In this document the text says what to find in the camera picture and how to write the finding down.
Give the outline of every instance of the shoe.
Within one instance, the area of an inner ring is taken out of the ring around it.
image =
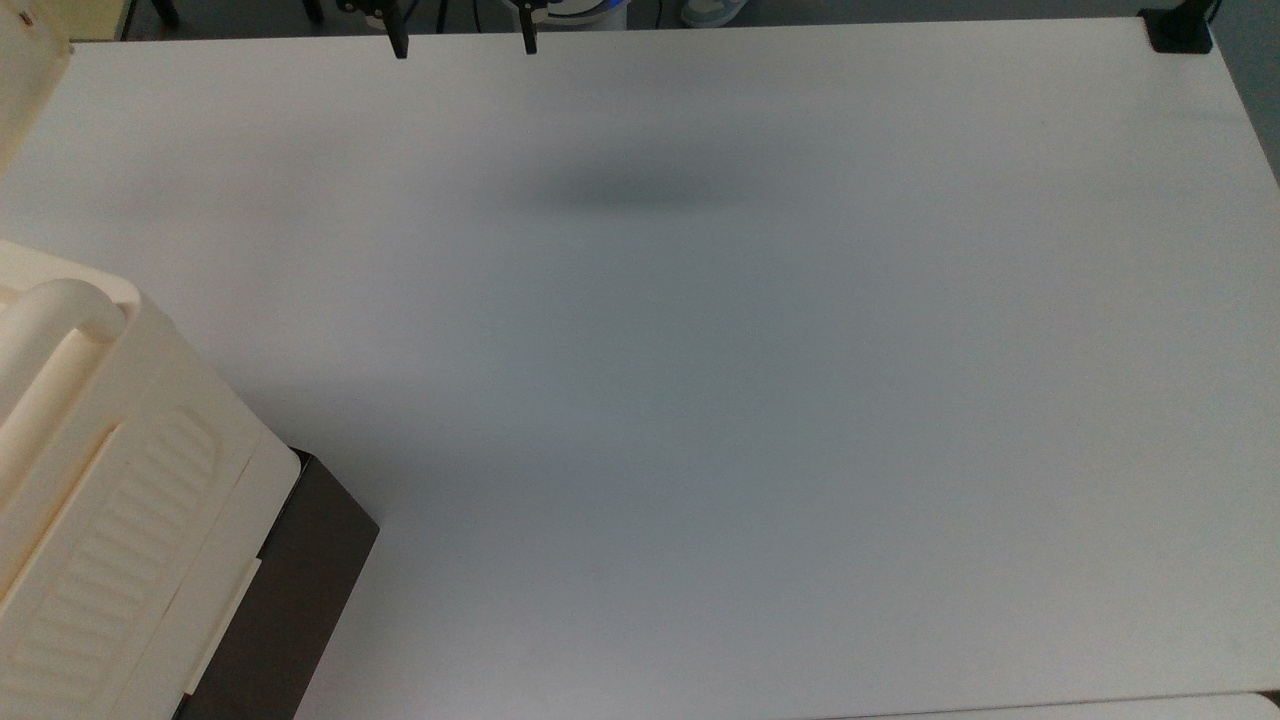
[[[685,0],[680,22],[696,28],[721,27],[736,18],[742,5],[746,0]]]

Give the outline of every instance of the black clamp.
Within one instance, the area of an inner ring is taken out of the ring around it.
[[[1217,14],[1221,0],[1185,0],[1172,10],[1142,10],[1147,36],[1156,53],[1207,55],[1213,49],[1208,23]]]
[[[525,54],[538,54],[538,23],[547,19],[547,0],[513,0],[520,14],[520,35],[525,36]]]
[[[408,31],[404,29],[404,14],[396,0],[338,0],[338,9],[343,13],[364,13],[370,26],[387,31],[396,56],[402,60],[408,58]]]

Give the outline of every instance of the gray floor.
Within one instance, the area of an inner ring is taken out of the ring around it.
[[[410,0],[401,0],[407,6]],[[431,33],[442,0],[421,0],[408,23],[411,33]],[[148,0],[137,5],[127,40],[212,37],[303,37],[376,33],[358,14],[346,14],[321,0],[326,19],[311,24],[301,0],[175,0],[183,24],[165,31]],[[474,0],[484,32],[511,32],[500,0]],[[678,28],[680,0],[632,0],[631,29]],[[751,0],[735,26],[837,24],[877,22],[977,20],[1001,18],[1132,17],[1143,6],[1171,6],[1172,0]],[[451,0],[445,32],[475,32],[472,3]],[[1225,0],[1213,23],[1222,54],[1262,147],[1280,178],[1280,0]]]

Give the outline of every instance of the white table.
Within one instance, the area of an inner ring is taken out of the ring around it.
[[[383,524],[300,717],[1280,687],[1280,192],[1137,19],[87,45],[0,234]]]
[[[1228,694],[931,712],[925,717],[927,720],[1276,720],[1280,717],[1280,711],[1256,694]]]

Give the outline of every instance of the ribbed plastic panel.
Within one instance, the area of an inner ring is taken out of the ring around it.
[[[4,667],[5,717],[82,716],[214,479],[218,438],[174,410],[127,462]]]

